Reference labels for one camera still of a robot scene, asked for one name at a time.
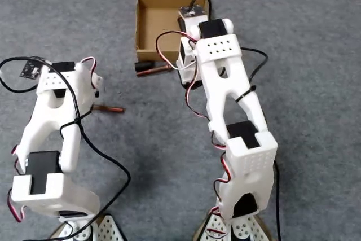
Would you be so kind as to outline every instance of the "electronic component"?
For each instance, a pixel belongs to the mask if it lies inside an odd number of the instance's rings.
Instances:
[[[41,67],[42,67],[41,63],[27,60],[23,70],[21,71],[20,77],[36,80],[40,76]]]

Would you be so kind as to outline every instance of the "perforated panel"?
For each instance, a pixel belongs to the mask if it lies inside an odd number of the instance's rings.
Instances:
[[[218,230],[218,231],[223,231],[228,234],[224,238],[221,238],[222,234],[211,233],[209,231],[208,231],[208,234],[206,232],[203,232],[202,236],[200,238],[200,241],[215,241],[215,240],[228,241],[228,240],[230,240],[230,239],[228,239],[228,237],[231,236],[230,226],[231,225],[228,225],[228,227],[226,227],[226,225],[224,224],[224,222],[222,221],[222,219],[219,216],[211,216],[205,229],[214,229],[214,230]]]
[[[61,73],[73,86],[75,82],[76,72],[63,72]],[[68,87],[64,81],[55,73],[48,73],[45,77],[41,77],[39,82],[40,90],[57,90],[57,89],[67,89]]]
[[[242,159],[242,174],[264,170],[273,164],[272,153],[274,151],[263,151],[257,154],[245,155]]]
[[[249,237],[251,241],[269,241],[267,235],[262,230],[256,219],[251,217],[242,217],[232,219],[232,228],[238,240],[247,240]],[[224,231],[227,234],[222,237],[222,234],[206,232],[201,233],[200,241],[231,241],[231,225],[226,225],[219,216],[211,216],[206,227]]]
[[[65,237],[71,234],[72,228],[69,225],[65,225],[60,235],[57,237]],[[68,239],[68,241],[85,241],[86,235],[80,234],[75,239]],[[122,235],[119,232],[117,225],[115,224],[112,216],[105,216],[103,221],[98,227],[98,232],[93,233],[93,241],[124,241]]]
[[[201,39],[196,45],[201,62],[210,62],[218,59],[230,58],[241,55],[237,37],[234,34]]]
[[[99,241],[124,241],[111,216],[105,216],[98,228]]]
[[[253,216],[248,218],[248,225],[250,226],[254,241],[269,241],[267,235]]]

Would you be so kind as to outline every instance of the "white plastic part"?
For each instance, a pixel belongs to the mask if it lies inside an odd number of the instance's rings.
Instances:
[[[95,90],[91,86],[91,73],[84,63],[77,63],[75,71],[63,72],[62,75],[74,89],[80,114],[90,110],[95,100]],[[96,87],[102,83],[102,78],[93,74],[93,84]],[[57,98],[53,90],[66,89],[64,98]],[[39,150],[48,135],[76,118],[73,99],[65,83],[55,73],[50,73],[43,66],[37,88],[37,101],[30,122],[24,129],[20,144],[16,148],[21,170],[25,172],[25,161],[30,152]],[[80,146],[80,131],[76,124],[62,130],[64,141],[61,149],[60,167],[63,172],[71,172],[78,161]]]
[[[99,241],[124,241],[112,216],[105,216],[98,230]]]
[[[77,221],[77,222],[70,221],[68,223],[70,225],[65,224],[59,236],[57,237],[70,236],[71,234],[78,231],[80,228],[84,227],[87,224],[87,221]],[[99,241],[99,239],[97,238],[98,237],[97,224],[96,223],[91,224],[91,228],[87,227],[84,231],[80,232],[74,238],[67,239],[67,241],[88,241],[88,240]]]
[[[74,231],[79,230],[79,225],[76,225],[74,222],[69,222]],[[92,241],[124,241],[120,231],[114,222],[112,216],[105,216],[100,225],[96,223],[91,225],[93,228],[93,238]],[[57,237],[69,236],[72,232],[72,228],[65,224],[61,233]],[[90,228],[87,228],[87,232],[82,232],[77,235],[75,238],[67,239],[68,241],[88,241],[90,236]]]
[[[233,25],[224,21],[227,31],[233,31]],[[257,128],[255,134],[260,147],[248,149],[242,137],[230,139],[224,121],[224,104],[229,95],[236,100],[250,89],[245,71],[242,52],[234,34],[200,39],[194,54],[201,74],[207,97],[209,130],[214,131],[217,139],[227,146],[226,160],[231,170],[231,181],[219,185],[217,205],[224,219],[230,220],[234,207],[245,194],[252,194],[257,203],[257,214],[267,207],[274,182],[273,163],[277,143],[268,132],[265,117],[257,94],[252,91],[238,105],[244,110],[248,120]],[[227,78],[221,78],[219,68],[225,67]]]
[[[63,173],[49,173],[44,194],[30,195],[32,176],[15,176],[12,184],[11,199],[26,205],[31,210],[47,216],[59,216],[59,211],[83,212],[86,216],[71,220],[92,218],[99,212],[99,197],[83,187],[75,185],[70,177]]]
[[[233,34],[233,23],[230,19],[222,19],[228,34]]]
[[[250,88],[240,45],[234,34],[201,39],[196,45],[195,55],[208,100],[209,130],[214,131],[217,139],[225,144],[229,138],[223,117],[226,96],[237,99]],[[220,66],[225,67],[227,78],[219,76]],[[239,105],[258,131],[268,130],[255,92],[246,95]]]
[[[189,44],[189,39],[187,37],[180,38],[181,45],[183,45],[184,48],[184,59],[182,59],[182,54],[179,54],[178,60],[177,60],[177,67],[183,68],[187,65],[189,65],[191,62],[195,61],[195,57],[193,54],[193,49]],[[186,69],[180,70],[179,75],[180,79],[182,81],[182,84],[186,84],[188,82],[191,82],[194,78],[196,66],[192,65]],[[197,80],[200,80],[200,74],[198,73],[198,76],[196,78]]]
[[[179,12],[179,16],[182,17],[182,19],[184,21],[184,24],[186,27],[186,32],[190,33],[191,37],[194,37],[196,40],[198,40],[200,38],[200,32],[199,32],[198,25],[201,22],[208,21],[208,15],[203,14],[203,15],[194,16],[194,17],[184,17],[182,15],[182,13]],[[193,27],[196,27],[195,36],[192,35]],[[182,37],[180,39],[180,44],[183,45],[183,48],[184,48],[184,59],[182,59],[182,55],[179,53],[178,60],[177,60],[177,67],[183,68],[183,67],[189,65],[191,62],[194,62],[195,57],[193,54],[193,49],[190,46],[189,39],[187,37]],[[179,75],[181,77],[180,79],[182,81],[182,84],[191,82],[191,80],[194,77],[194,73],[195,73],[195,66],[193,66],[193,65],[186,69],[180,70]]]
[[[196,40],[199,40],[201,38],[201,31],[200,31],[198,25],[193,25],[190,27],[190,34],[191,34],[191,37]]]
[[[200,233],[199,241],[232,241],[231,227],[237,240],[251,241],[270,241],[253,216],[233,218],[227,225],[219,216],[212,215],[208,223],[204,227],[204,231]],[[226,235],[219,233],[208,234],[207,229],[223,231]]]
[[[233,216],[240,195],[252,193],[258,213],[267,208],[274,182],[273,163],[277,142],[268,131],[255,134],[259,147],[248,149],[242,137],[227,141],[226,161],[232,169],[231,182],[219,185],[222,202],[217,202],[224,218]]]

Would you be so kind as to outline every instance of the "white 3d-printed bracket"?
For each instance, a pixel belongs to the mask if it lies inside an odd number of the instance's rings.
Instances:
[[[72,225],[73,230],[79,230],[79,226],[77,226],[74,222],[68,222]],[[124,241],[117,225],[114,222],[112,216],[105,216],[100,225],[92,224],[93,228],[93,236],[91,241]],[[57,237],[66,237],[70,235],[72,232],[72,228],[65,224],[63,230]],[[75,238],[70,238],[68,241],[88,241],[90,237],[90,229],[87,228],[86,231],[81,232]]]

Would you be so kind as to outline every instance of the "black cable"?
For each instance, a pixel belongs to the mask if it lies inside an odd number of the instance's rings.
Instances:
[[[253,70],[253,72],[250,74],[248,80],[249,82],[251,83],[252,82],[252,79],[253,77],[256,75],[256,73],[258,73],[258,71],[268,62],[268,55],[261,51],[261,50],[258,50],[258,49],[255,49],[255,48],[248,48],[248,47],[241,47],[242,50],[245,50],[245,51],[252,51],[252,52],[256,52],[256,53],[259,53],[261,54],[262,56],[265,57],[265,59]]]
[[[193,8],[196,1],[197,0],[191,1],[190,6],[188,8],[189,11]],[[212,0],[207,0],[207,1],[208,1],[208,21],[211,21],[212,20]]]
[[[6,85],[6,83],[1,78],[1,75],[0,75],[0,83],[1,83],[1,85],[4,86],[5,89],[7,89],[8,91],[11,91],[12,93],[27,93],[29,91],[35,90],[38,87],[38,85],[36,84],[35,86],[32,86],[25,90],[15,90],[15,89],[10,88],[8,85]]]
[[[74,108],[75,108],[75,113],[76,113],[76,118],[74,120],[74,123],[77,124],[79,126],[79,130],[80,133],[83,137],[83,139],[85,140],[85,142],[93,149],[93,151],[95,151],[98,155],[100,155],[101,157],[107,159],[108,161],[114,163],[115,165],[117,165],[119,168],[121,168],[125,174],[127,175],[127,180],[125,182],[125,184],[121,187],[121,189],[115,194],[115,196],[99,211],[98,214],[96,214],[84,227],[80,228],[78,231],[76,231],[75,233],[66,236],[66,237],[59,237],[59,238],[51,238],[51,239],[27,239],[24,241],[64,241],[64,240],[68,240],[69,238],[74,238],[75,236],[77,236],[79,233],[81,233],[82,231],[84,231],[86,228],[88,228],[94,221],[96,221],[107,209],[110,205],[113,204],[113,202],[122,194],[122,192],[124,191],[124,189],[126,189],[130,183],[131,180],[131,176],[130,176],[130,172],[121,164],[119,163],[117,160],[115,160],[114,158],[104,154],[103,152],[101,152],[97,147],[95,147],[95,145],[91,142],[91,140],[88,138],[88,136],[86,135],[85,131],[84,131],[84,127],[82,125],[81,119],[82,116],[80,116],[80,111],[79,111],[79,106],[77,103],[77,99],[75,96],[75,92],[72,88],[72,86],[70,85],[70,83],[68,82],[68,80],[60,73],[58,72],[51,64],[47,63],[46,61],[42,60],[42,59],[37,59],[37,58],[31,58],[31,57],[27,57],[27,56],[17,56],[17,57],[13,57],[13,58],[9,58],[9,59],[5,59],[4,61],[2,61],[0,63],[0,69],[1,67],[8,63],[8,62],[13,62],[13,61],[17,61],[17,60],[29,60],[31,62],[38,62],[41,63],[45,66],[47,66],[49,69],[51,69],[53,72],[55,72],[62,80],[63,82],[66,84],[66,86],[68,87],[72,98],[73,98],[73,103],[74,103]]]
[[[219,76],[222,77],[224,75],[224,73],[226,73],[225,67],[223,67],[223,69],[221,70],[221,73],[219,74]]]
[[[72,228],[72,231],[71,231],[70,234],[69,234],[69,235],[71,235],[71,234],[74,232],[73,226],[72,226],[68,221],[64,221],[64,223],[67,224],[70,228]]]
[[[281,225],[280,225],[280,171],[275,160],[276,171],[276,220],[277,220],[277,238],[281,241]]]
[[[242,94],[241,96],[239,96],[237,99],[236,99],[236,103],[238,103],[239,101],[241,101],[247,94],[253,92],[256,90],[256,86],[255,85],[252,85],[247,91],[244,92],[244,94]]]
[[[79,120],[82,120],[82,119],[84,119],[86,116],[88,116],[89,114],[91,114],[91,111],[92,111],[92,109],[89,110],[88,112],[86,112],[85,114],[83,114],[83,115],[79,118]],[[70,126],[70,125],[73,125],[73,124],[76,124],[76,121],[75,121],[75,120],[74,120],[74,121],[71,121],[71,122],[68,122],[67,124],[62,125],[62,126],[59,128],[59,132],[60,132],[61,138],[64,139],[63,134],[62,134],[61,131],[62,131],[65,127]]]

